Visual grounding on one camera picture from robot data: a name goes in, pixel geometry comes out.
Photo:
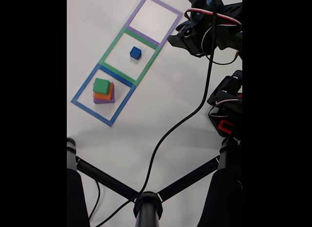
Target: orange block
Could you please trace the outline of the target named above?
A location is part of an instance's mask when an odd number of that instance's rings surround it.
[[[110,101],[112,100],[113,90],[114,90],[114,83],[111,82],[109,86],[108,94],[98,94],[98,93],[93,92],[93,98]]]

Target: white surface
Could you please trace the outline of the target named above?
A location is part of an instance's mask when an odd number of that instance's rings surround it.
[[[139,60],[130,56],[134,46],[141,50]],[[124,33],[105,62],[136,81],[154,52],[154,49]]]
[[[70,103],[139,1],[67,0],[67,136],[76,141],[78,156],[137,191],[159,139],[201,102],[208,67],[207,59],[167,42],[112,127]],[[182,12],[191,6],[187,0],[162,1]],[[240,1],[223,0],[224,4]],[[215,60],[228,62],[234,55],[234,50],[216,49]],[[241,68],[241,59],[228,66],[213,65],[208,94],[226,75]],[[205,104],[163,142],[146,191],[158,192],[218,155],[222,138],[207,119],[209,109]],[[211,175],[164,202],[160,227],[197,226],[210,180]],[[83,174],[82,182],[90,213],[97,186]],[[101,190],[105,194],[91,227],[126,201],[103,186]],[[133,206],[124,207],[105,227],[134,227]]]
[[[114,83],[115,103],[95,104],[93,102],[93,83],[96,78],[109,80]],[[77,101],[110,121],[129,91],[130,87],[99,69],[87,84]]]
[[[178,15],[151,0],[146,0],[130,26],[161,43]]]

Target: toy block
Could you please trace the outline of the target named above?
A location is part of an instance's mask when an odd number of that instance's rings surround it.
[[[108,94],[110,88],[110,83],[108,80],[103,80],[100,78],[96,78],[96,81],[93,85],[93,92],[98,94]]]
[[[96,104],[100,104],[100,103],[114,103],[115,102],[115,88],[113,88],[112,99],[110,101],[93,98],[93,102],[96,103]]]
[[[113,90],[114,90],[114,83],[111,82],[109,86],[108,94],[99,94],[99,93],[93,92],[93,98],[98,99],[98,100],[110,101],[112,100]]]
[[[138,60],[141,57],[141,50],[139,48],[136,48],[135,46],[132,48],[130,52],[130,56],[136,60]]]

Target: blue cube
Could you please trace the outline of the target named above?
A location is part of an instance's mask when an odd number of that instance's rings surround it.
[[[141,57],[141,50],[139,48],[136,48],[135,46],[132,48],[130,52],[130,56],[136,60],[138,60]]]

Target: green cube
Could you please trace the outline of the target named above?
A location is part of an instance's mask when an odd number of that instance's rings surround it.
[[[108,80],[96,78],[93,85],[93,91],[98,94],[108,94],[110,83]]]

